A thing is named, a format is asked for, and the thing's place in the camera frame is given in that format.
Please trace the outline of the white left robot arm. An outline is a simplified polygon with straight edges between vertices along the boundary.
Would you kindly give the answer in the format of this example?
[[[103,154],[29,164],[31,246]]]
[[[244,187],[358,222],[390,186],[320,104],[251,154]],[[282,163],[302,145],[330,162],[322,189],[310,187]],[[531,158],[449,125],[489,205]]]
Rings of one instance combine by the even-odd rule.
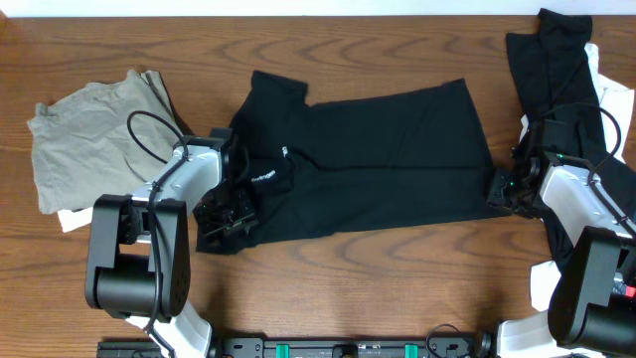
[[[253,205],[236,183],[249,166],[236,137],[185,136],[164,169],[126,195],[100,196],[91,219],[85,299],[148,335],[102,342],[100,357],[221,357],[213,325],[189,300],[188,219],[208,249],[249,232]]]

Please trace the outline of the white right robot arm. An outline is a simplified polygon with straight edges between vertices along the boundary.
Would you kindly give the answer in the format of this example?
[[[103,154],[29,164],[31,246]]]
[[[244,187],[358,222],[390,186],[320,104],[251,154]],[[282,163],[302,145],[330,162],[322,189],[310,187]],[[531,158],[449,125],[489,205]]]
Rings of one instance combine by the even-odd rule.
[[[527,219],[553,213],[573,246],[548,309],[501,323],[495,356],[634,356],[635,225],[591,163],[544,152],[498,169],[487,202]]]

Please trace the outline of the black logo t-shirt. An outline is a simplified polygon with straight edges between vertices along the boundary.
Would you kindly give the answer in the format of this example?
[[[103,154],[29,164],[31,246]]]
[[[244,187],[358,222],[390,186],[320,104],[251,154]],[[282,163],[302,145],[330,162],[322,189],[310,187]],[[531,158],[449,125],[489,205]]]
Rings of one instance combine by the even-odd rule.
[[[336,233],[490,219],[494,163],[466,82],[381,97],[306,102],[306,83],[254,72],[231,128],[237,188],[254,224],[222,232],[197,211],[197,249],[233,255]]]

